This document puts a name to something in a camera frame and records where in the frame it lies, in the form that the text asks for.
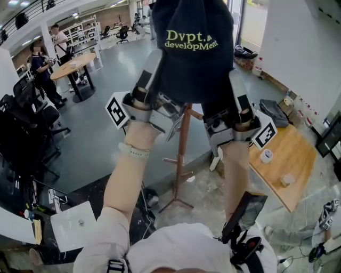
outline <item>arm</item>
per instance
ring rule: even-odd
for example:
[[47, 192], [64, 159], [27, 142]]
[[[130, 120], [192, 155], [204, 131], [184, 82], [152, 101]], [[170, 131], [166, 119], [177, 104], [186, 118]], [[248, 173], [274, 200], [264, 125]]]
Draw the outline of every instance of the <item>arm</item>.
[[222, 147], [224, 156], [224, 200], [228, 222], [249, 187], [249, 143], [231, 142]]
[[[158, 131], [150, 124], [131, 122], [125, 143], [139, 150], [150, 150]], [[121, 154], [104, 192], [104, 207], [122, 212], [130, 222], [139, 197], [147, 161]]]
[[64, 39], [64, 40], [61, 40], [61, 41], [55, 41], [54, 44], [55, 45], [59, 45], [59, 44], [66, 43], [67, 41], [68, 41], [68, 39]]
[[324, 241], [327, 242], [331, 238], [331, 229], [329, 228], [324, 232]]
[[49, 68], [50, 67], [50, 64], [48, 63], [47, 65], [45, 65], [45, 66], [42, 66], [42, 67], [39, 67], [38, 69], [37, 69], [37, 72], [38, 73], [42, 73], [42, 72], [44, 72], [47, 68]]

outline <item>white paper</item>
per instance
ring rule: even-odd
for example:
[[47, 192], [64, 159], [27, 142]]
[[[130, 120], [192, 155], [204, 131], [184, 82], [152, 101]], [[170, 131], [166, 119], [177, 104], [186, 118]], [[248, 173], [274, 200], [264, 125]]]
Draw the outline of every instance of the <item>white paper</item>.
[[0, 207], [0, 234], [21, 242], [36, 244], [32, 223]]

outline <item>cable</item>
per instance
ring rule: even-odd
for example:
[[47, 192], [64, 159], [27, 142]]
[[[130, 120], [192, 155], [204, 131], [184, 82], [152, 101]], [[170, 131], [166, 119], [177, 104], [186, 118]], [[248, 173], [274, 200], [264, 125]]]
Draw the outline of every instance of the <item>cable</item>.
[[286, 258], [286, 260], [288, 260], [289, 258], [292, 258], [292, 260], [291, 260], [291, 264], [288, 266], [288, 267], [285, 267], [284, 268], [284, 270], [282, 271], [282, 273], [284, 272], [284, 271], [286, 271], [289, 267], [291, 267], [291, 265], [293, 264], [293, 262], [294, 262], [294, 257], [293, 256], [289, 256], [289, 257], [287, 257]]
[[319, 235], [319, 234], [321, 234], [321, 233], [323, 233], [323, 232], [324, 232], [324, 230], [321, 231], [321, 232], [319, 232], [319, 233], [317, 233], [317, 234], [315, 234], [315, 235], [312, 235], [312, 236], [310, 236], [310, 237], [307, 237], [307, 238], [305, 238], [305, 239], [303, 239], [303, 240], [301, 241], [301, 243], [300, 243], [300, 245], [299, 245], [299, 251], [301, 252], [301, 255], [302, 255], [302, 256], [305, 256], [305, 257], [308, 257], [308, 256], [309, 256], [309, 254], [308, 254], [308, 255], [305, 255], [305, 254], [303, 254], [303, 252], [302, 252], [301, 247], [302, 247], [303, 241], [305, 241], [305, 240], [307, 240], [307, 239], [310, 239], [310, 238], [313, 238], [314, 236], [317, 236], [317, 235]]
[[[320, 262], [320, 264], [319, 264], [319, 267], [318, 267], [317, 269], [315, 269], [315, 264], [316, 264], [317, 262]], [[314, 266], [313, 266], [314, 272], [316, 272], [317, 270], [319, 270], [319, 268], [320, 268], [321, 265], [322, 265], [322, 261], [321, 261], [321, 258], [319, 258], [318, 260], [316, 260], [316, 261], [314, 262]]]
[[147, 231], [148, 231], [148, 229], [150, 228], [150, 226], [151, 226], [151, 224], [153, 223], [153, 221], [149, 218], [149, 216], [148, 216], [148, 208], [147, 208], [147, 203], [146, 203], [146, 201], [145, 201], [145, 197], [144, 197], [144, 193], [143, 193], [143, 189], [141, 188], [141, 193], [142, 193], [142, 197], [143, 197], [143, 202], [144, 202], [144, 207], [145, 207], [145, 212], [146, 212], [146, 218], [148, 219], [148, 221], [149, 221], [149, 225], [147, 226], [147, 228], [146, 228], [146, 230], [145, 230], [145, 232], [144, 232], [144, 234], [143, 234], [143, 236], [142, 236], [142, 240], [144, 239], [144, 237], [145, 237], [145, 235], [146, 235], [146, 233], [147, 233]]

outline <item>round wooden table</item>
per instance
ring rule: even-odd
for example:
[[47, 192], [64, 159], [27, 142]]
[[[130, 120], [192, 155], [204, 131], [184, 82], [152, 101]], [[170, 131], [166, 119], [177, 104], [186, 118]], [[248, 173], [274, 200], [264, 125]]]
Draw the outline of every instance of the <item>round wooden table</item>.
[[[90, 74], [86, 68], [86, 65], [89, 64], [95, 58], [96, 58], [95, 53], [86, 53], [81, 56], [75, 57], [72, 60], [64, 63], [55, 72], [53, 72], [51, 74], [51, 80], [56, 80], [56, 79], [60, 79], [62, 77], [68, 76], [70, 79], [71, 85], [74, 88], [75, 93], [76, 93], [76, 96], [74, 96], [72, 100], [76, 103], [87, 100], [95, 93], [96, 88], [94, 87], [92, 83], [92, 80], [90, 78]], [[73, 61], [80, 61], [82, 64], [76, 68], [71, 68], [70, 63]], [[77, 71], [81, 67], [83, 67], [84, 69], [84, 72], [87, 76], [87, 80], [90, 86], [83, 87], [81, 90], [79, 90], [72, 73]]]

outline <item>desk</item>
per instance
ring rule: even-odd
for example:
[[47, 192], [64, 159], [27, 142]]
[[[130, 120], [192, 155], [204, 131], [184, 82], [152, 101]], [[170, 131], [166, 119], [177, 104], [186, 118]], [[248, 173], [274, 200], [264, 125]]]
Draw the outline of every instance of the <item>desk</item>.
[[101, 55], [99, 51], [99, 46], [96, 40], [92, 40], [84, 44], [75, 46], [75, 55], [83, 53], [84, 51], [90, 50], [90, 49], [95, 49], [96, 57], [99, 60], [101, 67], [103, 67]]
[[[293, 212], [308, 184], [316, 150], [298, 130], [289, 125], [278, 128], [278, 134], [265, 147], [273, 152], [273, 159], [265, 164], [261, 161], [260, 151], [254, 145], [250, 148], [250, 165], [263, 179], [289, 212]], [[283, 187], [280, 179], [291, 174], [295, 183]]]
[[[95, 57], [96, 57], [95, 53], [86, 53], [86, 54], [83, 54], [81, 56], [75, 57], [71, 61], [68, 61], [67, 63], [63, 64], [61, 67], [56, 69], [56, 71], [54, 73], [51, 74], [52, 80], [56, 80], [56, 79], [59, 79], [59, 78], [65, 77], [65, 76], [69, 77], [71, 85], [74, 88], [75, 93], [76, 93], [76, 96], [74, 96], [74, 98], [73, 98], [73, 101], [76, 103], [87, 100], [96, 91], [96, 89], [95, 89], [95, 87], [91, 81], [90, 74], [86, 68], [86, 65], [88, 63], [90, 63], [93, 59], [95, 59]], [[71, 68], [70, 63], [72, 61], [80, 61], [80, 62], [82, 62], [82, 64], [77, 68]], [[83, 67], [83, 69], [85, 71], [85, 74], [87, 76], [87, 80], [89, 82], [90, 88], [89, 88], [89, 86], [86, 86], [86, 87], [82, 88], [81, 90], [79, 90], [72, 73], [77, 71], [81, 67]]]
[[121, 29], [120, 27], [115, 29], [109, 29], [109, 36], [119, 34], [120, 29]]

